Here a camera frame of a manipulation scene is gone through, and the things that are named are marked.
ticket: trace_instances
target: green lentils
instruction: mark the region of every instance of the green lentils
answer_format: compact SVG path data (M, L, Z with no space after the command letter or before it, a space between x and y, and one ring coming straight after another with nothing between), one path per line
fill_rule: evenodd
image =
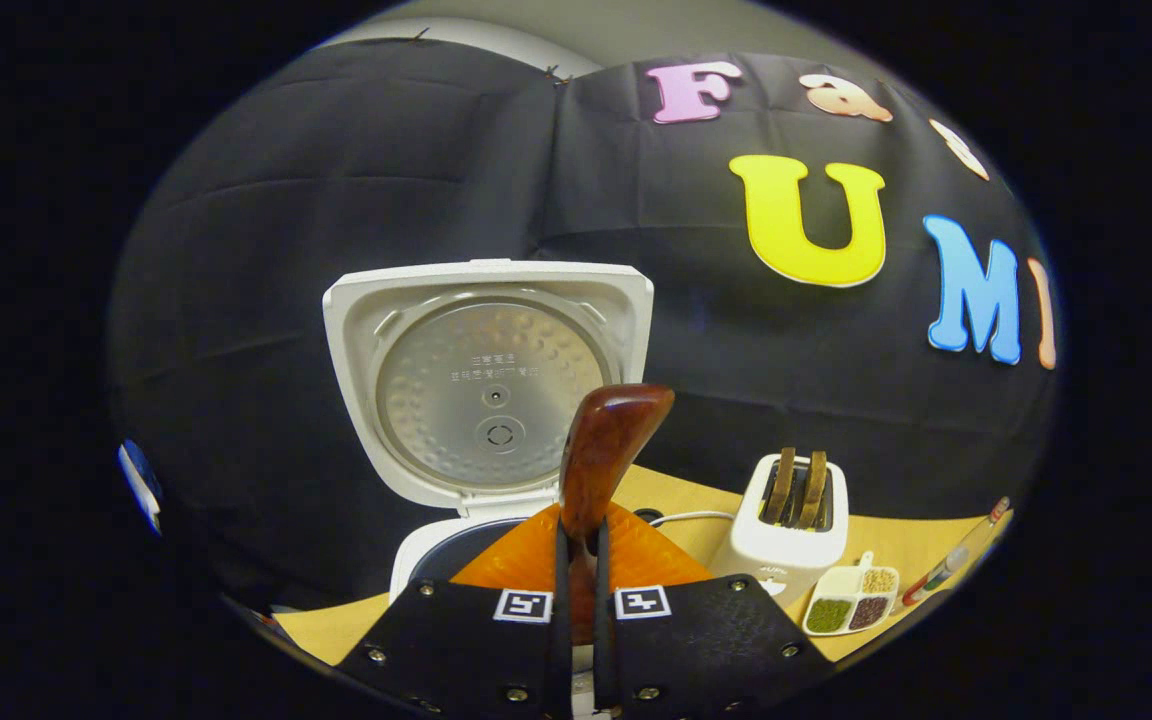
M812 632L835 632L847 620L851 602L847 600L818 600L808 613L806 626Z

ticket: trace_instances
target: brown handle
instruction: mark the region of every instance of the brown handle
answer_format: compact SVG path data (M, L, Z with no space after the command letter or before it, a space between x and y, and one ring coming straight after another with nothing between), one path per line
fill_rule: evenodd
M672 407L673 391L657 384L604 386L581 401L559 478L567 537L574 541L594 537L622 475Z

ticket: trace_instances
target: yellow letter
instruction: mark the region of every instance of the yellow letter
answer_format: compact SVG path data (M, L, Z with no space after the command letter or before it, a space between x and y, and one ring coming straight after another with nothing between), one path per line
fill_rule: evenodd
M840 250L816 245L803 229L799 180L808 167L780 156L737 156L728 162L745 181L749 242L758 259L791 281L831 287L867 282L882 268L887 237L878 191L882 176L870 168L844 162L824 167L842 184L851 214L851 241Z

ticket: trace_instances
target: wooden table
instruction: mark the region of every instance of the wooden table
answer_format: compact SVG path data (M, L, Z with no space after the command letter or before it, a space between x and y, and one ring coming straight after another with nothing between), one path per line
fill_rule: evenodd
M621 480L613 500L627 509L653 507L666 515L676 511L719 510L735 514L740 507L741 497L736 493L700 486L654 470L632 467ZM900 573L901 592L922 578L937 562L946 556L957 543L963 539L984 515L961 520L888 520L867 518L864 515L852 515L849 520L847 546L842 560L838 564L856 564L865 551L873 551L873 564L889 566ZM1002 532L1011 521L1011 510L998 521L993 533ZM665 533L679 547L690 553L692 558L708 563L719 543L727 535L730 520L697 518L677 520L660 525ZM946 592L963 579L978 558L972 556L969 567L954 574L941 585ZM812 593L804 593L796 602L786 607L786 612L795 623L803 623L806 602ZM377 619L389 606L389 593L369 597L366 600L348 602L338 607L326 607L323 611L278 612L274 620L283 627L293 641L310 655L326 662L338 665L344 660L349 651L358 644ZM893 626L900 624L909 616L909 612L900 612L863 630L833 637L812 637L823 655L832 661L844 659L851 652L859 650L865 643L878 635L887 632Z

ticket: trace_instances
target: orange letter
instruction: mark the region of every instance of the orange letter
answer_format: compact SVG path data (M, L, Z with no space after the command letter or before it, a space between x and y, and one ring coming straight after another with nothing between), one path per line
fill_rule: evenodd
M1043 341L1038 343L1038 361L1043 367L1052 370L1056 365L1056 328L1052 321L1052 296L1047 287L1047 270L1033 258L1029 259L1029 272L1034 274L1038 286L1038 309L1043 311Z
M978 174L978 176L983 179L990 179L990 174L984 172L984 165L980 164L980 160L975 159L972 150L969 149L968 143L963 142L963 138L958 136L958 132L952 131L950 128L942 126L940 122L937 122L937 120L929 119L927 122L932 123L932 128L935 129L937 132L941 134L941 137L945 138L946 145L950 146L950 151L954 152L955 156L958 156L960 160L963 160L963 164L968 167L968 169Z
M803 76L799 82L808 90L808 99L817 108L835 115L864 115L870 120L890 122L890 109L874 103L873 97L855 83L833 76Z

